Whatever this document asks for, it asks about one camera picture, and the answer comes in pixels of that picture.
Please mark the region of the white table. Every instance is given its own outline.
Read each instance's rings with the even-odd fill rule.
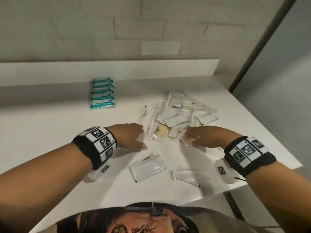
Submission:
[[[227,89],[210,76],[122,80],[116,81],[115,86],[117,105],[112,110],[93,111],[89,108],[87,95],[90,86],[88,83],[77,86],[81,98],[78,101],[61,101],[60,99],[59,102],[33,103],[32,105],[28,101],[28,105],[2,106],[0,109],[0,173],[70,142],[78,132],[93,125],[135,123],[138,119],[138,111],[143,105],[152,106],[153,103],[162,102],[166,91],[173,92],[181,89],[186,90],[206,105],[218,109],[216,115],[219,120],[213,122],[212,125],[222,126],[248,136],[254,135],[289,168],[301,166],[297,159]],[[65,88],[72,89],[69,84],[65,85]],[[31,86],[13,87],[4,92],[6,95],[11,95],[12,101],[21,102],[25,96],[18,98],[16,90],[30,95],[34,88]],[[55,94],[55,90],[57,90],[55,85],[45,86],[41,93],[48,98],[50,94]],[[93,183],[82,181],[78,184],[33,229],[33,232],[44,229],[79,211],[124,206],[143,201],[182,205],[201,199],[203,196],[213,196],[246,184],[243,181],[224,184],[216,176],[210,188],[201,190],[182,181],[173,181],[169,177],[169,170],[175,170],[177,166],[213,168],[214,161],[222,158],[224,154],[218,149],[206,149],[205,153],[195,148],[186,150],[178,140],[166,139],[163,143],[146,141],[146,145],[147,151],[114,157],[111,160],[113,168],[108,169],[104,178]],[[162,156],[167,170],[140,183],[135,183],[127,168],[128,165],[146,156],[153,149]]]

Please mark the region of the person's left hand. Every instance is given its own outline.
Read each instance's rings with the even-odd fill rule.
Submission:
[[[109,129],[115,136],[118,142],[118,147],[126,149],[143,149],[146,147],[144,143],[136,140],[136,137],[144,131],[142,128],[143,126],[137,123],[116,124],[107,127],[107,129]]]

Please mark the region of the person's right hand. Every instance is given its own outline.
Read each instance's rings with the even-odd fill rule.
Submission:
[[[242,135],[221,127],[201,126],[187,127],[185,136],[196,139],[192,142],[192,146],[221,147],[225,149],[232,141]]]

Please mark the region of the gray wall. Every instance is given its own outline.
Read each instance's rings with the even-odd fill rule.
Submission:
[[[284,0],[0,0],[0,61],[220,58],[229,85]]]
[[[234,96],[311,179],[311,0],[297,0]]]

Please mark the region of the wristband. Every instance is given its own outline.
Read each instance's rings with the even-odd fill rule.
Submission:
[[[93,170],[102,166],[117,149],[115,136],[107,128],[100,126],[80,132],[72,143],[91,160]]]
[[[235,139],[226,147],[225,159],[243,177],[276,161],[275,156],[260,141],[247,136]]]

